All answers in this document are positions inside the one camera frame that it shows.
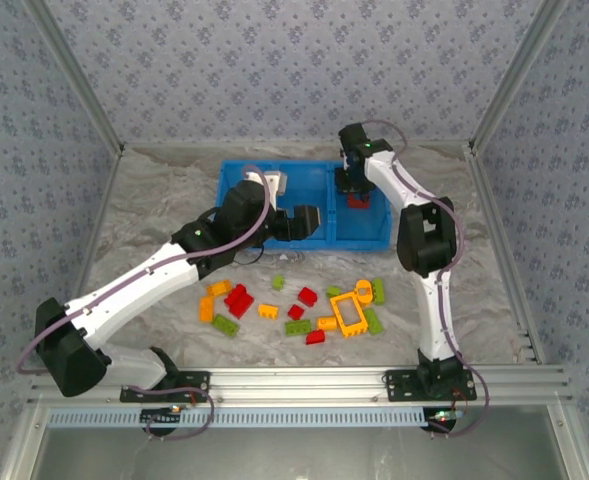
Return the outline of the aluminium corner post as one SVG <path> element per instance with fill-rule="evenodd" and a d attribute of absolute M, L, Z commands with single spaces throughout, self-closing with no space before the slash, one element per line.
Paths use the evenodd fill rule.
<path fill-rule="evenodd" d="M 46 1 L 21 0 L 21 2 L 101 140 L 113 155 L 119 155 L 122 152 L 122 143 Z"/>
<path fill-rule="evenodd" d="M 569 1 L 541 0 L 496 92 L 469 140 L 469 148 L 474 155 L 482 153 L 488 145 Z"/>

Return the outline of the orange lego window frame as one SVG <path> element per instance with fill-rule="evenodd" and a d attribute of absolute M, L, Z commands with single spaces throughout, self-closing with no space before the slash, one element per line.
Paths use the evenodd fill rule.
<path fill-rule="evenodd" d="M 330 299 L 330 304 L 345 338 L 367 332 L 368 323 L 355 293 L 334 296 Z"/>

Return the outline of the aluminium side rail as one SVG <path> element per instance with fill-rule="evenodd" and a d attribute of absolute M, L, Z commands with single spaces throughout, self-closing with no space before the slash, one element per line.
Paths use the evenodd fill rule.
<path fill-rule="evenodd" d="M 115 181 L 115 177 L 118 171 L 118 167 L 123 156 L 123 149 L 120 149 L 114 156 L 114 161 L 112 163 L 111 169 L 109 171 L 109 175 L 107 178 L 107 182 L 105 185 L 105 189 L 103 195 L 101 197 L 101 202 L 99 204 L 99 208 L 97 211 L 97 215 L 95 217 L 95 221 L 93 223 L 93 228 L 91 231 L 91 235 L 89 237 L 89 241 L 87 244 L 87 249 L 85 251 L 83 261 L 81 263 L 81 270 L 80 275 L 75 283 L 73 288 L 73 297 L 80 297 L 84 291 L 84 288 L 88 282 L 88 278 L 90 276 L 92 265 L 94 262 L 95 254 L 98 249 L 98 242 L 100 239 L 100 232 L 102 228 L 102 224 L 105 217 L 105 212 L 111 197 L 111 193 L 113 190 L 113 185 Z"/>
<path fill-rule="evenodd" d="M 512 255 L 500 211 L 484 165 L 471 147 L 466 148 L 465 158 L 478 193 L 479 203 L 489 230 L 490 240 L 513 317 L 520 330 L 523 331 L 522 336 L 528 340 L 524 358 L 530 363 L 546 364 L 547 359 L 538 336 L 536 323 L 520 280 L 518 268 Z"/>

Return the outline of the blue three-compartment plastic bin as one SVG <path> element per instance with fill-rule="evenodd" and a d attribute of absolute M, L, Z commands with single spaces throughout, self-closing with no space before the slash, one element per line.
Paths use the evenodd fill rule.
<path fill-rule="evenodd" d="M 319 208 L 321 225 L 302 241 L 270 239 L 267 250 L 376 252 L 390 245 L 392 214 L 390 204 L 379 190 L 370 193 L 367 208 L 352 208 L 348 197 L 335 185 L 339 161 L 252 160 L 252 165 L 267 173 L 281 171 L 287 177 L 285 193 L 277 205 L 289 214 L 296 205 Z"/>

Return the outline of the aluminium front rail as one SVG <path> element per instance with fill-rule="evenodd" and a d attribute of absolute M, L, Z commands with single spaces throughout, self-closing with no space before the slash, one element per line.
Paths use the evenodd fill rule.
<path fill-rule="evenodd" d="M 208 367 L 209 392 L 224 406 L 374 406 L 388 402 L 387 366 Z M 557 365 L 477 365 L 490 404 L 568 404 L 568 375 Z"/>

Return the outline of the small circuit board with led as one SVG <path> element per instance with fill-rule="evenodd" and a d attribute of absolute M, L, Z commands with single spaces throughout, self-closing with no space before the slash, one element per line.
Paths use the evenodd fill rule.
<path fill-rule="evenodd" d="M 170 405 L 169 407 L 143 408 L 139 414 L 141 425 L 176 425 L 181 420 L 185 410 L 181 405 Z"/>
<path fill-rule="evenodd" d="M 424 408 L 423 414 L 427 424 L 423 430 L 435 434 L 450 434 L 456 423 L 465 414 L 465 410 L 457 408 Z"/>

